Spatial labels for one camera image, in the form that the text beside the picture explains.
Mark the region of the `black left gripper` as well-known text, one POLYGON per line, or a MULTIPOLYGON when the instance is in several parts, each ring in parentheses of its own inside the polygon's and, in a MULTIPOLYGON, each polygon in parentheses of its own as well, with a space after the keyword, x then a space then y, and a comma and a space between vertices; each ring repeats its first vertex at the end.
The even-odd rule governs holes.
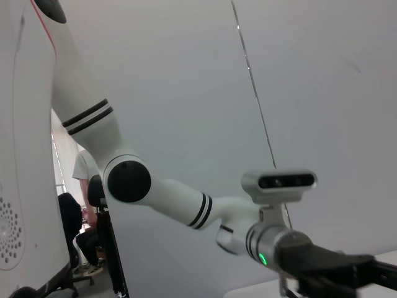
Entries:
POLYGON ((277 261, 284 274, 298 281, 298 292, 305 297, 357 297, 365 280, 396 279, 396 265, 308 242, 279 245, 277 261))

